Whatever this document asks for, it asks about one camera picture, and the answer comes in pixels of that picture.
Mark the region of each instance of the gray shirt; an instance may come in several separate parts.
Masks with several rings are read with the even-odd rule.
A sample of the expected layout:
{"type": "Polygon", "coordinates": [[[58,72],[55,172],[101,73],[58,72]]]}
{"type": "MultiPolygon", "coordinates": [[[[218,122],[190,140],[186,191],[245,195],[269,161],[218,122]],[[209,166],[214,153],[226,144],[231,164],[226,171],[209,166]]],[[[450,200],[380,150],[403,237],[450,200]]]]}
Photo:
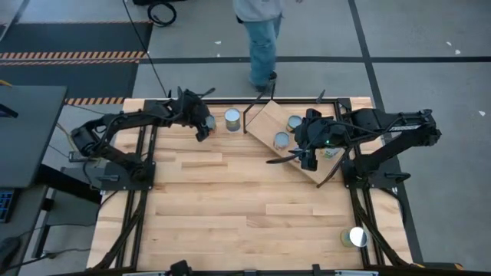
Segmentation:
{"type": "Polygon", "coordinates": [[[266,21],[283,12],[283,0],[233,0],[237,16],[246,22],[266,21]]]}

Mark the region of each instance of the black mat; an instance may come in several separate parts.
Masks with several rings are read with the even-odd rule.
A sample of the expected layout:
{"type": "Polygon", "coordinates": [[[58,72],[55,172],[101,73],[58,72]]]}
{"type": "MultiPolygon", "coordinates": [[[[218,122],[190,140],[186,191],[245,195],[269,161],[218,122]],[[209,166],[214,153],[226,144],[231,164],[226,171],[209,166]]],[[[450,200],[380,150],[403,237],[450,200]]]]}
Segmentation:
{"type": "Polygon", "coordinates": [[[131,97],[138,64],[0,65],[0,76],[14,85],[64,85],[67,98],[131,97]]]}
{"type": "MultiPolygon", "coordinates": [[[[152,25],[135,23],[146,47],[152,25]]],[[[0,42],[0,52],[141,51],[131,23],[16,24],[0,42]]]]}

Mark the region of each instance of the jeans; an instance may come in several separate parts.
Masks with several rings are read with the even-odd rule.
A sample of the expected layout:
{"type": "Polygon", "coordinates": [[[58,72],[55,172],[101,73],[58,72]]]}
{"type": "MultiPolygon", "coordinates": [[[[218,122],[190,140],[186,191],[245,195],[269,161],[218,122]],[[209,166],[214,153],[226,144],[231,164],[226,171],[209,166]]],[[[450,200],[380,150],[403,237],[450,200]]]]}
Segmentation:
{"type": "Polygon", "coordinates": [[[282,16],[259,22],[244,22],[249,33],[251,75],[249,81],[255,86],[265,86],[269,75],[276,69],[276,38],[282,16]]]}

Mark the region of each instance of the shoe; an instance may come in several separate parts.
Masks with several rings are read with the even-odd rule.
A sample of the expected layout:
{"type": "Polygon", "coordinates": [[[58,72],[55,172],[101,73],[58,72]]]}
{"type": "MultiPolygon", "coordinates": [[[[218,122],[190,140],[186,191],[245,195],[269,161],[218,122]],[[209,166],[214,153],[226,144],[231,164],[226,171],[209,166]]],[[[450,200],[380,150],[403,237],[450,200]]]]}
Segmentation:
{"type": "Polygon", "coordinates": [[[272,86],[274,85],[274,83],[276,82],[276,79],[278,78],[278,75],[276,74],[276,72],[272,72],[270,75],[269,75],[269,80],[268,80],[268,84],[267,85],[255,85],[255,91],[258,92],[258,93],[263,93],[264,91],[272,88],[272,86]]]}

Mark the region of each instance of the black metal frame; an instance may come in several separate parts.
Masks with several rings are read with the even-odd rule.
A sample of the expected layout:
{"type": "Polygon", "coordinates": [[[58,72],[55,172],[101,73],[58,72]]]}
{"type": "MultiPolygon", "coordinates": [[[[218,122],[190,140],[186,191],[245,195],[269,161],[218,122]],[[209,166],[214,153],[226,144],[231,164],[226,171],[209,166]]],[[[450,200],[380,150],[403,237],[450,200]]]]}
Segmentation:
{"type": "MultiPolygon", "coordinates": [[[[342,111],[349,112],[351,111],[351,100],[350,98],[274,98],[274,89],[272,92],[272,95],[268,99],[261,99],[261,97],[264,94],[259,95],[257,98],[235,98],[235,99],[205,99],[205,103],[208,105],[215,105],[215,104],[250,104],[248,109],[246,109],[245,113],[243,114],[243,122],[244,126],[243,129],[246,133],[246,124],[245,124],[245,118],[246,118],[246,113],[247,111],[250,110],[252,106],[255,104],[267,104],[270,100],[274,100],[278,104],[333,104],[334,106],[334,113],[337,118],[341,118],[342,111]]],[[[142,147],[143,147],[143,141],[145,137],[145,128],[142,127],[140,128],[140,133],[138,136],[138,141],[137,141],[137,154],[141,155],[142,147]]],[[[151,131],[151,136],[150,136],[150,145],[148,148],[148,153],[147,153],[147,160],[149,162],[153,162],[153,152],[155,150],[155,144],[157,142],[157,127],[152,127],[151,131]]],[[[361,154],[361,150],[359,146],[356,146],[354,148],[354,152],[356,155],[361,154]]],[[[349,189],[350,192],[350,197],[351,197],[351,204],[354,206],[354,202],[359,201],[358,198],[358,191],[355,187],[349,187],[346,185],[346,188],[349,189]]],[[[367,211],[367,216],[371,220],[371,222],[376,225],[376,219],[374,215],[374,209],[373,209],[373,203],[371,201],[371,195],[370,195],[370,187],[367,186],[364,189],[362,189],[363,196],[364,196],[364,203],[365,203],[365,210],[367,211]]],[[[129,191],[128,192],[128,197],[127,197],[127,205],[125,207],[125,212],[124,212],[124,218],[123,218],[123,225],[121,229],[121,234],[122,235],[129,235],[129,233],[133,230],[133,227],[128,228],[132,223],[130,221],[134,222],[134,215],[131,215],[131,211],[133,208],[133,202],[134,202],[134,196],[135,192],[134,191],[129,191]]],[[[97,275],[97,274],[123,274],[123,273],[128,273],[128,272],[135,272],[137,270],[137,262],[138,262],[138,255],[140,252],[140,243],[141,243],[141,234],[143,231],[143,219],[144,219],[144,211],[145,211],[145,206],[147,204],[147,196],[148,196],[148,191],[141,191],[140,193],[140,202],[139,206],[141,205],[142,209],[140,210],[141,216],[137,218],[137,223],[133,223],[133,226],[136,226],[136,231],[135,231],[135,236],[134,236],[134,242],[133,242],[133,248],[130,256],[130,266],[123,266],[124,262],[124,246],[126,244],[125,241],[119,244],[119,252],[117,255],[114,256],[116,258],[116,264],[115,268],[108,268],[108,266],[103,267],[103,268],[95,268],[95,269],[89,269],[84,272],[79,272],[79,273],[74,273],[74,274],[63,274],[63,275],[97,275]]],[[[363,223],[361,219],[354,214],[354,221],[355,225],[359,227],[363,227],[363,223]]],[[[376,259],[377,259],[377,264],[378,265],[384,265],[384,255],[382,253],[382,250],[379,245],[377,245],[374,242],[375,246],[375,252],[376,252],[376,259]]],[[[364,266],[364,269],[369,269],[370,267],[373,267],[371,262],[370,262],[370,256],[368,254],[367,248],[360,248],[360,254],[361,254],[361,260],[362,264],[364,266]]],[[[250,275],[252,274],[258,274],[260,272],[261,275],[326,275],[326,274],[334,274],[333,270],[320,270],[318,264],[313,265],[312,270],[299,270],[299,271],[247,271],[250,275]]],[[[245,273],[245,271],[194,271],[193,274],[195,275],[230,275],[230,274],[237,274],[237,273],[245,273]]]]}

